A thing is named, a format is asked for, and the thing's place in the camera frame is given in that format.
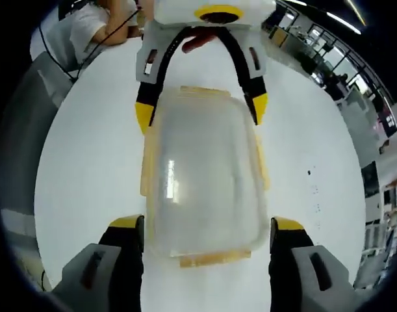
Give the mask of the person's left hand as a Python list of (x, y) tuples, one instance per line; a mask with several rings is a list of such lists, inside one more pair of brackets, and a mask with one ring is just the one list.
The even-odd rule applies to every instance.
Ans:
[(192, 32), (188, 35), (188, 40), (183, 44), (181, 50), (183, 53), (190, 53), (215, 38), (216, 35), (211, 32)]

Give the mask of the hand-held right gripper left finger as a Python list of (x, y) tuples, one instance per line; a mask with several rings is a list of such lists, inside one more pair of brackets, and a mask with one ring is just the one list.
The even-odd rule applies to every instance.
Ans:
[(53, 301), (61, 311), (140, 311), (143, 252), (144, 216), (116, 219), (63, 267)]

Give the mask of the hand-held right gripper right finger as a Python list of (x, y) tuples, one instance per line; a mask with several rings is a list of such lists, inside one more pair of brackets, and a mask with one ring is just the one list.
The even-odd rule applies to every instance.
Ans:
[(347, 268), (297, 221), (271, 219), (271, 311), (353, 311)]

